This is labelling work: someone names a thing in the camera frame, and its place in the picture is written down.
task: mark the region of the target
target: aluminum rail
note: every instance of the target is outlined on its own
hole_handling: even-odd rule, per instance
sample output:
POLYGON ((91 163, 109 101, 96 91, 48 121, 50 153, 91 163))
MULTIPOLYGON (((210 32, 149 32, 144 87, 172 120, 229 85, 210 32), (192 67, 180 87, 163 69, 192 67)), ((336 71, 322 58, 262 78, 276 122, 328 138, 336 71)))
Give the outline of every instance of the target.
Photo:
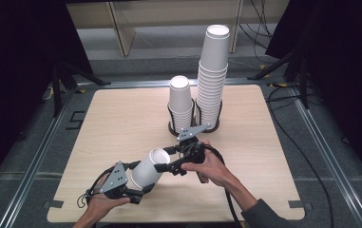
MULTIPOLYGON (((112 82, 110 85, 95 85, 93 83, 79 84, 82 88, 112 89, 112 88, 141 88, 141 87, 165 87, 169 86, 170 80, 139 81, 139 82, 112 82)), ((191 86, 197 86, 197 79, 189 79, 191 86)), ((226 78, 225 84, 230 85, 256 85, 257 82, 249 82, 245 78, 226 78)))
MULTIPOLYGON (((292 87, 290 92, 294 96, 298 96, 299 92, 296 87, 292 87)), ((322 132, 314 121, 314 117, 311 114, 311 111, 306 109, 300 100, 295 102, 305 124, 308 126, 314 141, 319 148, 320 154, 323 157, 323 160, 328 165, 330 172, 341 191, 341 194, 349 205, 352 215, 354 216, 359 227, 362 227, 362 201, 356 193, 355 189, 350 184, 346 174, 338 163, 336 157, 333 154, 332 149, 329 147, 326 142, 322 132)))
POLYGON ((24 175, 24 177, 21 179, 21 183, 18 186, 17 191, 14 194, 14 197, 11 199, 7 210, 0 222, 0 228, 7 228, 12 227, 13 223, 15 222, 15 219, 18 216, 18 213, 20 212, 21 207, 23 206, 23 203, 29 193, 29 189, 33 184, 33 181, 36 177, 37 171, 47 154, 48 148, 50 146, 50 142, 53 139, 53 136, 55 135, 57 128, 60 124, 60 122, 63 119, 64 113, 67 108, 67 104, 70 101, 72 95, 74 94, 74 90, 70 90, 62 105, 62 109, 60 112, 52 119, 52 122, 49 125, 48 131, 45 134, 44 138, 41 141, 41 144, 39 145, 34 158, 32 159, 32 162, 29 165, 29 168, 24 175))

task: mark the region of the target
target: human hand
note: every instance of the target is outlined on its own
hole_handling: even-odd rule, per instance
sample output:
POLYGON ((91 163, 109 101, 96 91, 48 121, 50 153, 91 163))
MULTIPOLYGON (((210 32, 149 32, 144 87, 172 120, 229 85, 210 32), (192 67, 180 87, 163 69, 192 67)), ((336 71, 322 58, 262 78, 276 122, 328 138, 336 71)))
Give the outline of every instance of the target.
MULTIPOLYGON (((203 140, 201 142, 204 144, 210 144, 208 140, 203 140)), ((208 183, 210 180, 217 186, 225 187, 226 183, 232 180, 235 176, 210 150, 205 149, 204 156, 205 159, 203 163, 183 163, 181 165, 181 169, 185 171, 198 172, 200 180, 202 182, 208 183)))
MULTIPOLYGON (((98 181, 97 186, 102 186, 108 175, 109 174, 105 174, 100 181, 98 181)), ((91 227, 93 224, 105 217, 106 214, 113 208, 122 206, 129 202, 130 198, 110 199, 105 194, 96 194, 92 196, 86 211, 73 227, 91 227)))

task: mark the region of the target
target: wooden tabletop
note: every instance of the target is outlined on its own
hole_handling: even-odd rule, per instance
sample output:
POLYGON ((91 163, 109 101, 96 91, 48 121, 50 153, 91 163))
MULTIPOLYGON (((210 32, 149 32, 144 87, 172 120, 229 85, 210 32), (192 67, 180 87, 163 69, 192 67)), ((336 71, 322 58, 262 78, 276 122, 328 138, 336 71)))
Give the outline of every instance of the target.
MULTIPOLYGON (((192 97, 197 97, 194 86, 192 97)), ((177 144, 167 128, 168 99, 169 87, 95 93, 54 198, 63 201, 63 207, 50 208, 49 221, 76 221, 85 211, 77 206, 77 199, 115 162, 140 161, 153 148, 177 144)), ((302 219, 303 208, 289 206, 289 200, 300 199, 260 88, 227 85, 222 101, 219 129, 198 138, 208 139, 217 148, 227 167, 258 199, 286 219, 302 219)), ((131 180, 127 186, 135 188, 131 180)), ((234 206, 243 220, 235 202, 234 206)), ((232 220, 223 189, 213 183, 201 184, 189 172, 185 176, 164 173, 139 205, 115 208, 102 221, 232 220)))

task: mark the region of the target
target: stack of paper cups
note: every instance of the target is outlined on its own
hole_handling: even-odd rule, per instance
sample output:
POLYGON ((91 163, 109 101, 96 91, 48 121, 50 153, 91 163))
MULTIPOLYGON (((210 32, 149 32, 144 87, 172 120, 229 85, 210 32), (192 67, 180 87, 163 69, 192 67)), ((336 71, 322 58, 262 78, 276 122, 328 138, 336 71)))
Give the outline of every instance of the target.
POLYGON ((191 125, 194 103, 190 92, 189 80, 185 76, 171 79, 168 108, 171 114, 170 125, 177 133, 191 125))
POLYGON ((228 68, 229 28, 213 25, 207 28, 199 62, 196 124, 217 125, 222 89, 228 68))

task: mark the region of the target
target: black metal stand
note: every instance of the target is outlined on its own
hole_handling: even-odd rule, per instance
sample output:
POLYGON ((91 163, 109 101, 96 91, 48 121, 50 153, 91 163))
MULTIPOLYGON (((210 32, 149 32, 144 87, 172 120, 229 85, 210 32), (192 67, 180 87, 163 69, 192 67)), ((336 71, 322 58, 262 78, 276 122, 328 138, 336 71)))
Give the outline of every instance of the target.
POLYGON ((318 0, 314 9, 311 12, 311 15, 308 17, 305 28, 302 30, 302 33, 299 37, 299 40, 295 48, 286 54, 283 58, 279 59, 276 63, 272 64, 266 69, 263 69, 259 74, 248 77, 248 80, 259 80, 284 64, 288 63, 287 69, 284 72, 284 80, 286 82, 291 82, 295 79, 296 75, 300 75, 300 101, 303 103, 305 108, 308 109, 307 102, 307 68, 306 68, 306 55, 311 47, 311 44, 314 41, 315 36, 320 30, 322 18, 320 17, 323 0, 318 0))
POLYGON ((57 63, 53 66, 52 69, 52 88, 53 88, 53 100, 54 100, 54 114, 56 116, 60 109, 62 108, 62 96, 60 93, 60 82, 65 86, 66 89, 75 89, 77 87, 76 81, 74 81, 73 77, 69 72, 75 72, 89 81, 95 83, 98 86, 106 86, 110 85, 110 82, 102 81, 96 78, 94 75, 88 74, 79 68, 69 64, 69 63, 57 63))
MULTIPOLYGON (((200 106, 198 105, 198 99, 196 99, 195 103, 196 103, 197 111, 199 112, 199 124, 201 124, 201 109, 200 109, 200 106)), ((221 111, 222 111, 222 101, 219 104, 219 115, 221 114, 221 111)), ((212 129, 203 131, 203 133, 212 133, 212 132, 215 132, 217 129, 219 129, 219 115, 217 116, 216 126, 213 127, 212 129)), ((193 125, 198 125, 197 116, 196 116, 195 120, 193 121, 193 125)))
MULTIPOLYGON (((168 123, 168 130, 173 136, 178 137, 180 132, 177 132, 175 129, 175 118, 174 118, 174 114, 171 111, 171 108, 169 108, 169 103, 167 105, 167 108, 168 108, 169 115, 171 116, 171 122, 168 123)), ((190 126, 193 125, 193 114, 194 113, 195 113, 195 101, 193 101, 193 99, 192 99, 192 113, 190 114, 191 115, 190 126)))

